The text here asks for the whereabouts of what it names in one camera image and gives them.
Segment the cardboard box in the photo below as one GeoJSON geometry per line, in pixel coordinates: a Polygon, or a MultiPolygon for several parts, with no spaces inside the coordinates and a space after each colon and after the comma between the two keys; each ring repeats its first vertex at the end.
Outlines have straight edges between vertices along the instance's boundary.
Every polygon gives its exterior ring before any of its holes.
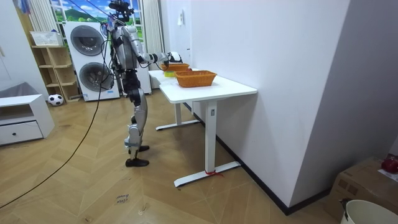
{"type": "Polygon", "coordinates": [[[381,163],[382,160],[372,157],[339,173],[325,210],[340,221],[343,207],[339,200],[350,198],[373,202],[398,215],[398,182],[378,171],[381,163]]]}

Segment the orange basket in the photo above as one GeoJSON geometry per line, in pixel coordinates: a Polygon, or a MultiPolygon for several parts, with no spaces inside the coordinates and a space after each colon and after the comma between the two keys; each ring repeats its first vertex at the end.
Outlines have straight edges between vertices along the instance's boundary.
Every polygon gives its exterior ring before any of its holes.
{"type": "Polygon", "coordinates": [[[160,67],[161,67],[161,69],[163,71],[173,71],[173,72],[182,71],[183,72],[183,71],[187,71],[188,70],[189,64],[186,64],[186,63],[174,63],[174,64],[170,64],[168,68],[167,68],[166,65],[161,64],[160,67]]]}
{"type": "Polygon", "coordinates": [[[211,86],[216,75],[209,71],[175,72],[175,77],[181,87],[211,86]]]}

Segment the soccer ball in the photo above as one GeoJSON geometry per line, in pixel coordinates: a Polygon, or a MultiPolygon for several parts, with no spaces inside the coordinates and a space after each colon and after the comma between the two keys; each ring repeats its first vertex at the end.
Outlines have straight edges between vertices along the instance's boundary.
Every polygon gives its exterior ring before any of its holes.
{"type": "Polygon", "coordinates": [[[58,94],[50,95],[49,103],[53,106],[59,106],[63,103],[63,97],[58,94]]]}

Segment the white wall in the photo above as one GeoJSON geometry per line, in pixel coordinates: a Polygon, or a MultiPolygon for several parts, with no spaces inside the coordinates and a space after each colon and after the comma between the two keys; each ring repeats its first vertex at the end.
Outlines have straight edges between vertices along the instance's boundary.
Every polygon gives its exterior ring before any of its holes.
{"type": "Polygon", "coordinates": [[[391,146],[390,153],[398,156],[398,138],[396,138],[393,145],[391,146]]]}
{"type": "Polygon", "coordinates": [[[218,103],[217,135],[286,205],[348,3],[192,1],[192,64],[259,90],[218,103]]]}
{"type": "Polygon", "coordinates": [[[10,80],[10,76],[8,75],[8,71],[6,67],[4,66],[1,57],[0,57],[0,82],[1,81],[8,81],[10,80]]]}
{"type": "Polygon", "coordinates": [[[25,81],[35,90],[48,97],[39,68],[12,1],[0,1],[0,20],[7,27],[0,32],[1,56],[11,80],[25,81]]]}
{"type": "Polygon", "coordinates": [[[398,2],[352,0],[291,205],[385,158],[398,133],[398,2]]]}
{"type": "Polygon", "coordinates": [[[165,51],[178,52],[183,62],[191,65],[191,1],[161,0],[160,9],[165,51]],[[183,12],[184,24],[178,26],[177,20],[181,12],[183,12]]]}

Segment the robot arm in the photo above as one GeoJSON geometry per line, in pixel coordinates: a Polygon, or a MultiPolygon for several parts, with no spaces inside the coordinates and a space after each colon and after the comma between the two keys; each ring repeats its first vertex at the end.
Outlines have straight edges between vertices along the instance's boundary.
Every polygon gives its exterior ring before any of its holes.
{"type": "Polygon", "coordinates": [[[137,60],[140,64],[145,63],[156,63],[156,62],[181,62],[182,59],[180,55],[176,52],[166,53],[156,53],[156,54],[148,54],[145,53],[142,49],[142,44],[139,41],[137,28],[135,26],[123,26],[121,28],[123,37],[127,38],[130,41],[130,45],[132,51],[137,57],[137,60]]]}

